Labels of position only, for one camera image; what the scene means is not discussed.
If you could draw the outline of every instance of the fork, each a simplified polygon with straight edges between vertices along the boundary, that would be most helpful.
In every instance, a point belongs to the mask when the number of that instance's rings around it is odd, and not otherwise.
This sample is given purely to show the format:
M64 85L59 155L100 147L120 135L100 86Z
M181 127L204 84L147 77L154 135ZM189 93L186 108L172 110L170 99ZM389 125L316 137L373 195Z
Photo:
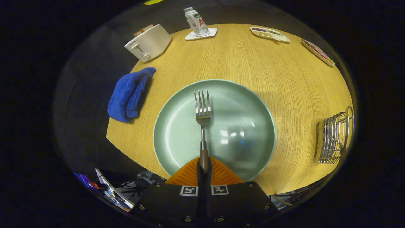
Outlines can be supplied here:
M207 173L208 169L208 151L207 151L207 142L205 141L205 125L211 120L212 110L211 104L209 102L208 90L207 92L207 105L205 104L204 91L202 93L202 102L200 91L198 90L198 100L197 94L194 91L194 99L196 101L196 119L197 123L201 126L201 143L200 143L200 166L202 167L204 173Z

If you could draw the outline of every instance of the white coaster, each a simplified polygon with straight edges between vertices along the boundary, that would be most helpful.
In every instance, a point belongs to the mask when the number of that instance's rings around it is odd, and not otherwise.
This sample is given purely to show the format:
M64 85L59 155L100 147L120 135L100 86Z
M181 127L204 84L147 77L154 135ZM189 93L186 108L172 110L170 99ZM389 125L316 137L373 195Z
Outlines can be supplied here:
M217 34L218 29L216 28L208 28L209 34L203 37L196 37L194 31L190 32L185 39L186 40L196 40L196 39L202 39L202 38L206 38L206 37L213 37L215 36L215 34Z

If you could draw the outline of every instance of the green plate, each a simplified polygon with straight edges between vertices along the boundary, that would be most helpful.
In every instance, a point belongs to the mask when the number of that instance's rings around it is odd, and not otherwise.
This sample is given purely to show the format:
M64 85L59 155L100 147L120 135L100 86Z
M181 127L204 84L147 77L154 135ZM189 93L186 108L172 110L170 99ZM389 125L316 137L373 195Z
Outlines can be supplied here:
M226 80L204 80L175 93L163 106L153 130L156 157L169 174L200 154L201 127L196 121L194 91L208 89L212 118L205 127L208 154L242 180L251 181L274 151L274 120L250 89Z

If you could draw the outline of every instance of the wooden fork handle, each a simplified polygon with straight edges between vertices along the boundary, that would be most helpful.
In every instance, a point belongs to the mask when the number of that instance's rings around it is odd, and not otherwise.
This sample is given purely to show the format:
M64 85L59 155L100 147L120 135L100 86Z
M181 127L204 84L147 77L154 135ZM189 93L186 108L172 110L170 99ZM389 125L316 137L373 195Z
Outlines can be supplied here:
M200 150L200 166L202 167L204 173L208 171L208 151Z

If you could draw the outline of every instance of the wooden table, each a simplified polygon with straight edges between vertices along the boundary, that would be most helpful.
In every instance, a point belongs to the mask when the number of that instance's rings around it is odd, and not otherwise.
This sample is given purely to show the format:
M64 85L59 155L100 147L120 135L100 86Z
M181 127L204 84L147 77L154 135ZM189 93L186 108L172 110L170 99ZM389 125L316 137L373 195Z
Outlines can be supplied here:
M267 104L276 126L276 147L256 181L268 195L311 184L336 164L314 160L317 123L352 106L339 70L330 67L287 32L291 42L254 35L247 24L216 24L215 37L186 41L191 29L175 32L166 51L132 72L155 67L139 118L122 123L110 118L107 139L146 169L164 177L153 151L153 127L165 102L182 87L200 80L225 79L253 90Z

